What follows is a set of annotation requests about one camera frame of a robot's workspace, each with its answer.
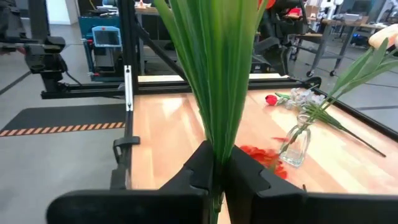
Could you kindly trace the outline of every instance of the black floor mat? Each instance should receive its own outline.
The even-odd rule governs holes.
[[[125,115],[124,104],[28,108],[0,131],[0,137],[122,128]]]

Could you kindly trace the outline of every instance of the clear glass vase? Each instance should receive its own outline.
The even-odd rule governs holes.
[[[280,158],[294,167],[300,167],[307,153],[308,145],[311,141],[311,131],[308,122],[310,117],[306,114],[297,116],[297,125],[288,133],[286,142],[280,147]]]

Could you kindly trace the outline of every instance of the concrete floor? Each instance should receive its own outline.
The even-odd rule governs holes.
[[[77,25],[51,26],[52,35],[62,36],[68,47],[62,52],[70,73],[82,83],[90,82],[84,50]],[[330,43],[327,51],[338,53],[341,43]],[[341,69],[346,68],[364,50],[349,48]],[[301,51],[292,65],[296,77],[305,77],[314,55]],[[336,81],[329,72],[334,60],[322,60],[316,76],[322,77],[321,89],[328,91]],[[0,56],[0,90],[28,72],[23,56]],[[342,100],[361,112],[398,130],[398,68],[377,77]],[[109,98],[41,100],[39,75],[23,81],[0,95],[0,128],[26,108],[120,103]],[[122,129],[83,131],[0,138],[0,223],[45,223],[45,209],[52,199],[77,189],[108,189],[111,170],[116,163],[112,141],[123,135]]]

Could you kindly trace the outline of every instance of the black clamp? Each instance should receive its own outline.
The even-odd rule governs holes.
[[[113,153],[116,162],[119,163],[121,153],[119,153],[118,148],[120,151],[123,149],[129,148],[133,145],[138,145],[141,143],[141,139],[139,136],[131,136],[131,137],[123,137],[113,141]]]

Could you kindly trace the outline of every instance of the orange and black striped tape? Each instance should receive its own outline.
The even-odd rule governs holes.
[[[66,133],[66,132],[71,132],[71,131],[91,131],[91,130],[102,130],[102,129],[114,129],[114,128],[124,128],[125,125],[126,124],[124,122],[115,122],[115,123],[104,123],[104,124],[84,124],[84,125],[74,125],[74,126],[72,125],[72,126],[61,126],[61,127],[2,130],[2,131],[0,131],[0,137],[23,136],[23,135],[31,135],[31,134]]]

